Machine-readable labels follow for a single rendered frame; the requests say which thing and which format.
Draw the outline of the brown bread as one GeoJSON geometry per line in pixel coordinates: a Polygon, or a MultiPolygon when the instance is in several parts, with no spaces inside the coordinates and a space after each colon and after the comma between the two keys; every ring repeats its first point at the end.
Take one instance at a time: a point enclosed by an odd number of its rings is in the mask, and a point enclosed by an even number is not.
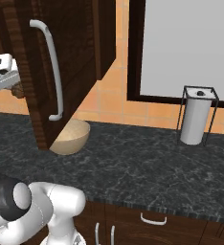
{"type": "Polygon", "coordinates": [[[18,99],[23,99],[25,97],[22,84],[20,82],[14,84],[11,88],[11,94],[18,99]]]}

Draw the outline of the dark framed window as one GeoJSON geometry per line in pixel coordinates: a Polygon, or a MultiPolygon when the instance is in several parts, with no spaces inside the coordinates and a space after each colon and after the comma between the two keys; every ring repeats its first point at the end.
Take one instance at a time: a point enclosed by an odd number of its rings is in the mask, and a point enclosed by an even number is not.
{"type": "Polygon", "coordinates": [[[127,98],[179,104],[186,85],[224,108],[224,0],[129,0],[127,98]]]}

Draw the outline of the dark wood base cabinet door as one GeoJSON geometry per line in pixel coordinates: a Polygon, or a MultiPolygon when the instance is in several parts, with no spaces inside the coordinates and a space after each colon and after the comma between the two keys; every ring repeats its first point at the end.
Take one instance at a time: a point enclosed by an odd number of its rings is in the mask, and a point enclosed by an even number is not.
{"type": "Polygon", "coordinates": [[[100,245],[106,245],[105,208],[103,203],[87,201],[83,212],[74,218],[75,226],[86,240],[87,245],[95,245],[95,226],[100,223],[100,245]]]}

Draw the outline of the dark wood drawer front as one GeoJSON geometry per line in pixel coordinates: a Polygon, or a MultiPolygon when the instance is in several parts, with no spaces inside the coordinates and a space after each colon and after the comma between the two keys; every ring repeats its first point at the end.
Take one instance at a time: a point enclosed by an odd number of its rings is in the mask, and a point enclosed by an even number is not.
{"type": "Polygon", "coordinates": [[[115,245],[213,245],[203,239],[219,237],[220,224],[216,222],[109,204],[104,208],[109,235],[115,226],[115,245]],[[141,212],[144,218],[154,221],[167,217],[167,224],[146,224],[140,219],[141,212]]]}

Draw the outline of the white paper towel roll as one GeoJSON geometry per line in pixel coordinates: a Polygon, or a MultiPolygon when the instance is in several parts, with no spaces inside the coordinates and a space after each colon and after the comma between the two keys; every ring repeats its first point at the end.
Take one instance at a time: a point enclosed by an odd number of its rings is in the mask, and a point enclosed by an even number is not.
{"type": "Polygon", "coordinates": [[[189,88],[188,95],[180,141],[186,145],[199,145],[214,94],[208,89],[189,88]]]}

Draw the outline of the tan round basket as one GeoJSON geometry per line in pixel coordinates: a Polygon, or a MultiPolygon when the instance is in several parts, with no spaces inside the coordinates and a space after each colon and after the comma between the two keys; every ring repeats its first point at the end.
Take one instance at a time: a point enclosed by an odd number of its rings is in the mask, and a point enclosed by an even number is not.
{"type": "Polygon", "coordinates": [[[88,122],[71,119],[59,133],[50,150],[59,155],[77,153],[86,144],[89,133],[90,124],[88,122]]]}

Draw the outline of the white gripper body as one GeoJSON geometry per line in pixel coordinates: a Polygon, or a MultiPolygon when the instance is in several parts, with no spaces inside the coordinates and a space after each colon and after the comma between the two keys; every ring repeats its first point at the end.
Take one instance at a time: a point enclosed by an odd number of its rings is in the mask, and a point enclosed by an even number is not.
{"type": "Polygon", "coordinates": [[[20,81],[20,76],[17,70],[7,71],[4,75],[0,74],[0,90],[11,89],[20,81]]]}

